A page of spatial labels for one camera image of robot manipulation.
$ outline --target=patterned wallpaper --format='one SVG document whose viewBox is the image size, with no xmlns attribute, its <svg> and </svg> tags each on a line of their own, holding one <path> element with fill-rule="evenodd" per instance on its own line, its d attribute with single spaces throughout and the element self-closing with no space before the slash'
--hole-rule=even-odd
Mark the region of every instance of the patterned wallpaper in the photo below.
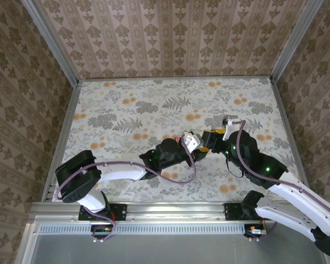
<svg viewBox="0 0 330 264">
<path fill-rule="evenodd" d="M 20 1 L 0 0 L 0 263 L 40 198 L 71 89 Z"/>
<path fill-rule="evenodd" d="M 79 79 L 269 75 L 306 0 L 36 0 Z"/>
<path fill-rule="evenodd" d="M 307 176 L 330 201 L 330 0 L 324 0 L 278 87 Z"/>
</svg>

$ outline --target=metal bar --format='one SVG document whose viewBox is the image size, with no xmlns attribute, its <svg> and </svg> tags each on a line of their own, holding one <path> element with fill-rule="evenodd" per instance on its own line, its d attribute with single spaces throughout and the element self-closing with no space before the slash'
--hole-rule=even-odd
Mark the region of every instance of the metal bar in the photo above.
<svg viewBox="0 0 330 264">
<path fill-rule="evenodd" d="M 258 223 L 259 221 L 227 221 L 223 203 L 191 202 L 181 203 L 128 203 L 127 217 L 124 223 L 130 224 L 194 224 L 194 223 Z M 35 202 L 32 204 L 28 223 L 105 224 L 105 221 L 79 221 L 80 205 L 78 203 Z"/>
<path fill-rule="evenodd" d="M 78 85 L 72 91 L 70 102 L 68 104 L 64 122 L 62 124 L 62 128 L 60 131 L 60 136 L 57 141 L 57 146 L 56 146 L 54 156 L 51 161 L 50 168 L 49 168 L 48 177 L 45 182 L 41 201 L 45 201 L 47 199 L 49 188 L 55 180 L 55 170 L 61 164 L 61 161 L 63 159 L 70 128 L 71 128 L 72 121 L 73 121 L 73 116 L 74 116 L 74 113 L 75 113 L 75 110 L 76 110 L 76 107 L 78 104 L 80 91 L 81 91 L 80 85 Z"/>
<path fill-rule="evenodd" d="M 293 28 L 293 31 L 271 72 L 271 76 L 275 80 L 278 80 L 281 77 L 322 2 L 323 0 L 309 0 L 306 3 L 300 18 Z"/>
<path fill-rule="evenodd" d="M 18 248 L 15 264 L 31 263 L 37 242 L 39 224 L 26 224 L 20 247 Z"/>
<path fill-rule="evenodd" d="M 288 118 L 287 118 L 287 114 L 286 114 L 286 111 L 285 111 L 285 108 L 284 108 L 284 104 L 282 102 L 282 99 L 281 99 L 281 96 L 280 96 L 280 93 L 279 93 L 279 90 L 277 88 L 277 85 L 276 85 L 276 82 L 275 82 L 274 78 L 271 80 L 271 85 L 272 85 L 272 89 L 273 89 L 273 92 L 274 92 L 274 96 L 275 96 L 275 99 L 276 99 L 277 106 L 278 106 L 279 111 L 280 111 L 282 123 L 284 124 L 284 128 L 285 128 L 285 131 L 286 131 L 286 134 L 287 134 L 287 138 L 288 138 L 288 141 L 290 143 L 291 152 L 292 152 L 293 158 L 296 162 L 297 171 L 298 171 L 299 175 L 301 176 L 301 179 L 304 182 L 304 184 L 307 187 L 310 187 L 306 172 L 305 172 L 304 167 L 303 167 L 301 156 L 299 155 L 299 152 L 298 152 L 298 148 L 297 148 L 295 138 L 293 137 L 293 133 L 292 133 L 290 123 L 288 122 Z"/>
<path fill-rule="evenodd" d="M 48 192 L 49 192 L 49 193 L 54 193 L 55 188 L 56 188 L 55 184 L 51 184 L 50 187 L 49 187 Z"/>
<path fill-rule="evenodd" d="M 55 41 L 53 35 L 48 29 L 46 25 L 43 15 L 40 13 L 39 9 L 36 8 L 35 4 L 33 4 L 32 0 L 22 0 L 24 6 L 26 7 L 28 13 L 31 15 L 34 23 L 37 25 L 40 34 L 45 39 L 48 44 L 51 52 L 54 54 L 57 62 L 59 63 L 62 71 L 64 71 L 67 79 L 71 83 L 71 86 L 75 88 L 77 86 L 77 75 L 74 73 L 72 67 L 67 62 L 65 54 L 61 51 L 59 44 Z"/>
<path fill-rule="evenodd" d="M 208 80 L 208 79 L 269 79 L 268 75 L 257 76 L 192 76 L 192 77 L 139 77 L 139 78 L 113 78 L 113 79 L 80 79 L 81 83 L 93 81 L 156 81 L 156 80 Z"/>
</svg>

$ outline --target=gray floor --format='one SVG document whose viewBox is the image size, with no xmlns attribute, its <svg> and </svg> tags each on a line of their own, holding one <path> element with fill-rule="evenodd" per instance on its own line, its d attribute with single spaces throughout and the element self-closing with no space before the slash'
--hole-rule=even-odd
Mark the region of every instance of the gray floor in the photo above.
<svg viewBox="0 0 330 264">
<path fill-rule="evenodd" d="M 34 264 L 320 264 L 313 242 L 278 225 L 266 240 L 249 242 L 242 235 L 119 235 L 94 243 L 88 235 L 40 235 Z"/>
</svg>

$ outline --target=robotic arm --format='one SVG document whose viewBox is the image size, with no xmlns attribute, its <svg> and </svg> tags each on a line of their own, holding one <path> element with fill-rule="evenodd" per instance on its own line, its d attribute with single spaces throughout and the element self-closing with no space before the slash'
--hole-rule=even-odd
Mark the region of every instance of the robotic arm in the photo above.
<svg viewBox="0 0 330 264">
<path fill-rule="evenodd" d="M 183 161 L 192 166 L 211 150 L 224 154 L 252 183 L 281 196 L 300 211 L 250 191 L 241 203 L 245 219 L 267 218 L 281 223 L 314 241 L 330 256 L 330 203 L 297 180 L 277 159 L 260 153 L 256 140 L 243 130 L 244 123 L 226 117 L 226 129 L 205 130 L 202 137 L 185 133 L 179 142 L 165 139 L 134 159 L 96 159 L 91 151 L 83 151 L 56 170 L 57 194 L 61 192 L 64 202 L 78 202 L 96 213 L 108 206 L 105 195 L 93 188 L 97 182 L 151 179 Z"/>
</svg>

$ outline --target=floral patterned mat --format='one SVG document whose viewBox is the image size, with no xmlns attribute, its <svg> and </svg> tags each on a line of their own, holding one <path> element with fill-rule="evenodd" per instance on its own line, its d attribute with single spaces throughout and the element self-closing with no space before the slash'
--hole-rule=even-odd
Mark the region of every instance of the floral patterned mat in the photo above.
<svg viewBox="0 0 330 264">
<path fill-rule="evenodd" d="M 287 135 L 268 79 L 166 79 L 96 81 L 82 84 L 63 161 L 85 149 L 105 158 L 131 158 L 184 131 L 202 134 L 221 128 L 226 114 L 246 119 L 245 130 L 260 150 L 297 174 Z M 197 163 L 197 178 L 177 185 L 163 179 L 113 180 L 97 184 L 109 201 L 241 201 L 250 190 L 266 193 L 247 178 L 236 178 L 225 157 L 209 154 Z M 240 171 L 232 164 L 233 174 Z M 189 179 L 180 164 L 163 175 Z"/>
</svg>

